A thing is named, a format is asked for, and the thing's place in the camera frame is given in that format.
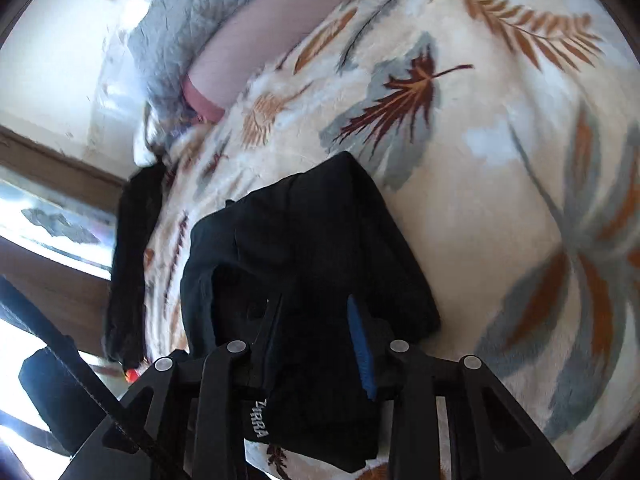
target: leaf print blanket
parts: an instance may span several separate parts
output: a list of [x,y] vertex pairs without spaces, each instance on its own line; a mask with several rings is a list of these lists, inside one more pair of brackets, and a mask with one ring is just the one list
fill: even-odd
[[[193,225],[349,150],[433,290],[442,330],[424,351],[479,355],[576,471],[640,411],[639,96],[597,0],[342,4],[174,147],[145,255],[148,361],[186,347]],[[379,476],[387,430],[355,475],[246,450],[283,480]]]

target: pink fabric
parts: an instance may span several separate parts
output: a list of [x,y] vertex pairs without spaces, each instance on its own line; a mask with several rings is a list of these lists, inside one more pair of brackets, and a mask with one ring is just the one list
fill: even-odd
[[200,115],[220,120],[248,79],[288,52],[345,0],[254,0],[213,35],[184,81],[184,96]]

